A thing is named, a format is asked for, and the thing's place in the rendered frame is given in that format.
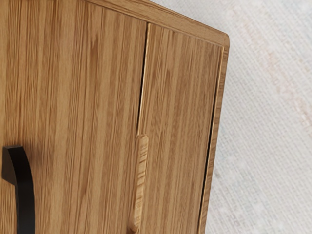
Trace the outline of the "wooden cabinet with drawers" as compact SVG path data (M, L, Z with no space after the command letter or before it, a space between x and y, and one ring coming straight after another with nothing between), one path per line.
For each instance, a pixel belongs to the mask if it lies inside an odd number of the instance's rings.
M0 0L0 234L204 234L229 48L150 0Z

